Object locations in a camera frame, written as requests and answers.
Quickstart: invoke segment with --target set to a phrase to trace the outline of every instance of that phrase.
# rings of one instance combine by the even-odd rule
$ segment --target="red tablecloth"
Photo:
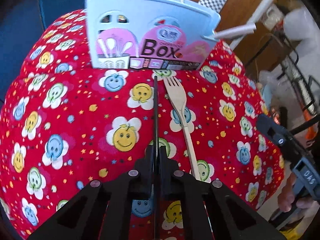
[[[33,46],[1,110],[0,197],[23,238],[92,181],[133,168],[152,143],[153,79],[159,80],[160,143],[189,172],[177,114],[163,76],[187,93],[185,115],[200,177],[220,179],[253,209],[283,179],[279,150],[256,130],[265,104],[228,45],[219,42],[201,71],[92,69],[85,11],[57,19]],[[130,239],[153,237],[152,200],[134,201]],[[183,239],[179,202],[162,203],[162,239]]]

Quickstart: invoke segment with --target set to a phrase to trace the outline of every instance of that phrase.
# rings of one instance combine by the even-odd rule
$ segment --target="printed utensil holder image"
[[[220,15],[184,0],[85,0],[93,68],[196,70]]]

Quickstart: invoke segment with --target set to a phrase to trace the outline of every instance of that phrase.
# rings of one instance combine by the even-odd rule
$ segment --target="light blue plastic box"
[[[184,0],[184,3],[181,3],[180,0],[85,0],[85,7],[87,10],[87,36],[93,68],[128,68],[130,58],[134,59],[134,57],[139,58],[141,56],[142,49],[139,44],[142,42],[145,33],[156,27],[155,22],[159,19],[174,22],[173,25],[178,26],[185,34],[186,46],[195,41],[205,41],[211,50],[217,43],[212,35],[220,22],[220,15],[190,0]],[[127,23],[118,22],[119,15],[125,16],[128,20]],[[108,23],[102,22],[102,19],[106,16],[110,16],[110,22]],[[134,54],[123,54],[122,57],[118,57],[111,52],[111,57],[115,58],[110,59],[105,58],[104,54],[98,52],[97,39],[99,33],[111,28],[127,29],[133,34],[138,44],[137,48],[134,48]],[[163,58],[156,57],[155,61],[184,60],[183,58],[176,58],[176,55],[172,58],[166,57],[167,55]],[[196,64],[197,68],[201,66],[204,60],[205,58]],[[153,65],[154,67],[150,65],[149,67],[165,68],[157,66],[157,63]]]

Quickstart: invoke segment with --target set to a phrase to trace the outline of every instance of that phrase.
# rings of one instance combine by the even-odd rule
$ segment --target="fork handle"
[[[189,129],[187,126],[183,127],[182,129],[183,129],[184,138],[185,138],[186,144],[187,144],[187,151],[188,151],[188,156],[189,156],[189,160],[190,160],[192,175],[197,180],[200,180],[200,174],[199,174],[199,169],[198,169],[198,165],[197,165],[196,153],[195,153],[195,149],[193,148]]]

